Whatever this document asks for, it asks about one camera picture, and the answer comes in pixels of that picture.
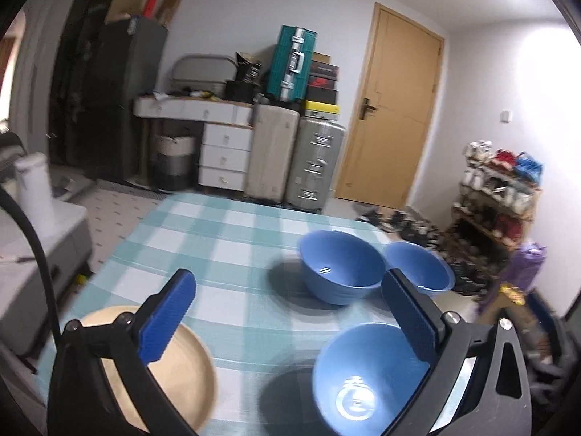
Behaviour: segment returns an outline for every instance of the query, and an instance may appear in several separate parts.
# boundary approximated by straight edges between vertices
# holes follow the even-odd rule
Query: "blue bowl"
[[[341,436],[378,436],[406,406],[428,371],[392,324],[348,329],[321,351],[313,395],[323,420]]]
[[[319,300],[350,304],[379,288],[385,260],[371,244],[341,231],[314,231],[298,245],[304,283]]]
[[[392,242],[383,256],[390,269],[400,269],[423,294],[436,296],[454,287],[454,272],[441,257],[411,242]]]

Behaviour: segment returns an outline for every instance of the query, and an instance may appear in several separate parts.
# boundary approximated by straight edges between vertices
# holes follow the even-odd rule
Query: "shoe rack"
[[[467,146],[464,156],[467,170],[444,233],[445,248],[496,279],[535,221],[543,167],[526,153],[494,154],[492,143],[483,141]]]

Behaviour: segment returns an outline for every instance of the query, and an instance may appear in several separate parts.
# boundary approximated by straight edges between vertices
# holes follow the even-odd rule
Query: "gray refrigerator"
[[[139,169],[136,97],[155,87],[167,29],[142,16],[103,26],[82,85],[77,155],[91,178],[123,182]]]

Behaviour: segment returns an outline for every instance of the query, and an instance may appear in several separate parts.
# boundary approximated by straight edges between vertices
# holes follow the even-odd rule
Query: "yellow box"
[[[306,100],[304,103],[306,110],[313,110],[314,112],[339,114],[338,104],[320,103],[319,101]]]

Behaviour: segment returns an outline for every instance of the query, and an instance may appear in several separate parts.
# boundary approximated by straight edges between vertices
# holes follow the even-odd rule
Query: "toolbox handle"
[[[303,71],[304,66],[304,52],[295,52],[297,56],[296,67],[292,68],[290,71],[296,74],[300,74]]]

